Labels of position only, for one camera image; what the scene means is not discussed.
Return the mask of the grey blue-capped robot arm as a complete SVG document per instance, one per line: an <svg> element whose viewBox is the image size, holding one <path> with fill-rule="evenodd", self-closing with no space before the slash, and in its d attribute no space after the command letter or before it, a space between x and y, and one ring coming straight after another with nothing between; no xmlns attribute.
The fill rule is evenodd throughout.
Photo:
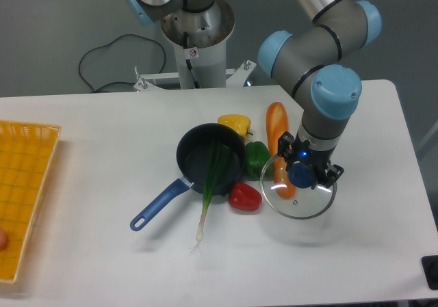
<svg viewBox="0 0 438 307"><path fill-rule="evenodd" d="M301 107L293 139L277 135L291 184L332 187L343 174L331 155L362 91L356 72L340 64L381 32L379 11L367 1L299 0L313 27L301 36L276 31L257 60ZM144 25L160 23L175 47L183 88L217 88L226 81L224 48L235 19L223 0L127 0Z"/></svg>

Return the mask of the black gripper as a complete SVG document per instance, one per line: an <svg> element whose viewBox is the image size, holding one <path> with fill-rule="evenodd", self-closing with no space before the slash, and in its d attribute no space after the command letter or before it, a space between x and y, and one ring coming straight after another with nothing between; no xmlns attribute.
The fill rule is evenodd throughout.
<svg viewBox="0 0 438 307"><path fill-rule="evenodd" d="M314 150L308 141L300 141L288 131L278 139L277 155L286 162L287 177L291 184L312 184L331 188L344 173L343 167L331 164L335 147Z"/></svg>

